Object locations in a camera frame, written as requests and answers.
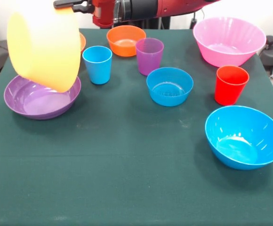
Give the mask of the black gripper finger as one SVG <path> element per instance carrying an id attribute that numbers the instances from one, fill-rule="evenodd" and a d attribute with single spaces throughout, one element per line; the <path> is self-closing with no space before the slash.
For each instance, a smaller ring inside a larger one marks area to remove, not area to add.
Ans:
<path id="1" fill-rule="evenodd" d="M 94 13 L 94 6 L 93 5 L 74 5 L 72 6 L 73 11 L 76 12 L 81 12 L 81 13 Z"/>
<path id="2" fill-rule="evenodd" d="M 76 5 L 82 5 L 83 3 L 86 3 L 86 6 L 90 4 L 90 1 L 88 0 L 55 0 L 53 2 L 54 8 L 66 8 L 66 7 L 73 7 Z"/>

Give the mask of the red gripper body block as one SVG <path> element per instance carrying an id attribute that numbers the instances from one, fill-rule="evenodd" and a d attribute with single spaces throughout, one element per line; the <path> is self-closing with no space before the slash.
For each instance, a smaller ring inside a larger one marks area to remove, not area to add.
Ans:
<path id="1" fill-rule="evenodd" d="M 97 26 L 112 26 L 114 0 L 93 0 L 92 5 L 95 7 L 93 23 Z"/>

